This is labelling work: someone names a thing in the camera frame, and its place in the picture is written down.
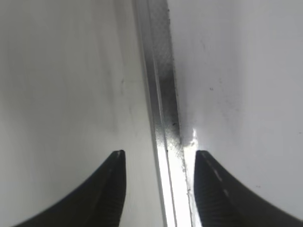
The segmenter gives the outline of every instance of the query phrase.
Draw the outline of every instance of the white wall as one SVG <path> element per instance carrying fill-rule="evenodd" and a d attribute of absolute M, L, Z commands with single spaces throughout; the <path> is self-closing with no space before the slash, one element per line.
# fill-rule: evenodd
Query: white wall
<path fill-rule="evenodd" d="M 126 150 L 121 226 L 162 226 L 130 0 L 0 1 L 0 226 Z"/>
<path fill-rule="evenodd" d="M 303 1 L 169 0 L 169 8 L 185 152 L 210 151 L 303 219 Z"/>

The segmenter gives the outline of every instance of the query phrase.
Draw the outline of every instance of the black rubber edge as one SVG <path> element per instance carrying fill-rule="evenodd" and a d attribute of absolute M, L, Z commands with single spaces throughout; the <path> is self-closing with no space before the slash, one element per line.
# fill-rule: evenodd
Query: black rubber edge
<path fill-rule="evenodd" d="M 125 152 L 114 151 L 77 189 L 16 227 L 117 227 L 125 193 Z"/>
<path fill-rule="evenodd" d="M 303 227 L 302 221 L 245 187 L 207 151 L 196 153 L 194 178 L 203 227 Z"/>

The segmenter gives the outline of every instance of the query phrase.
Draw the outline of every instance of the black curved piece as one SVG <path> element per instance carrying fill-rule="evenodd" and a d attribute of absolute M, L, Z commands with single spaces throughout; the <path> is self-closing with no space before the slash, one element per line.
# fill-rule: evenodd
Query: black curved piece
<path fill-rule="evenodd" d="M 16 227 L 117 227 L 125 192 L 125 152 L 115 151 L 76 190 Z"/>
<path fill-rule="evenodd" d="M 197 151 L 194 193 L 203 227 L 303 227 L 228 173 L 207 151 Z"/>

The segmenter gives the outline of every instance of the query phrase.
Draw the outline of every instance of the metal track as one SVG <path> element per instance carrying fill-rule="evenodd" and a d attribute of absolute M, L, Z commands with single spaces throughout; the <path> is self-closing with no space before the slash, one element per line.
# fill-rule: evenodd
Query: metal track
<path fill-rule="evenodd" d="M 164 223 L 190 227 L 166 0 L 136 0 Z"/>

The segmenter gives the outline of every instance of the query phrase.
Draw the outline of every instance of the metal groove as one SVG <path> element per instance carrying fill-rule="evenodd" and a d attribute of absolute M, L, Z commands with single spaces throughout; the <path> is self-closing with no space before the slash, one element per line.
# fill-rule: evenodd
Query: metal groove
<path fill-rule="evenodd" d="M 165 226 L 190 227 L 166 0 L 136 0 Z"/>

